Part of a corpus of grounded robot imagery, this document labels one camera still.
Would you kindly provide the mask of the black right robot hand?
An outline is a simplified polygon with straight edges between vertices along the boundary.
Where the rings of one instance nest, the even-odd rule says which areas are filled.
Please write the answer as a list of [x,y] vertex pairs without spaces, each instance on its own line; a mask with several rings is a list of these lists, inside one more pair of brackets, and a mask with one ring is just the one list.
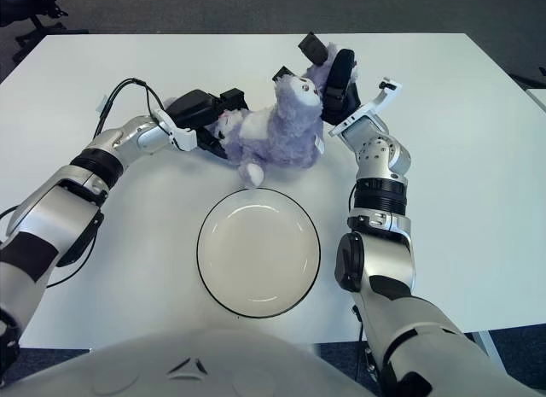
[[311,63],[301,74],[317,88],[322,100],[322,120],[336,126],[361,106],[357,92],[357,58],[350,49],[324,44],[309,32],[298,44]]

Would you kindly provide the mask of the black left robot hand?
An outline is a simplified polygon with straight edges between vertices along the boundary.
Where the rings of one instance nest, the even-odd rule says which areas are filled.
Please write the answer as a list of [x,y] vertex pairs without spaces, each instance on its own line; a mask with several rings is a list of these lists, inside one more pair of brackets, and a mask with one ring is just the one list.
[[240,109],[247,109],[244,92],[233,88],[219,96],[192,90],[172,102],[166,112],[178,128],[195,131],[199,148],[226,160],[220,138],[214,136],[208,126],[217,122],[224,111]]

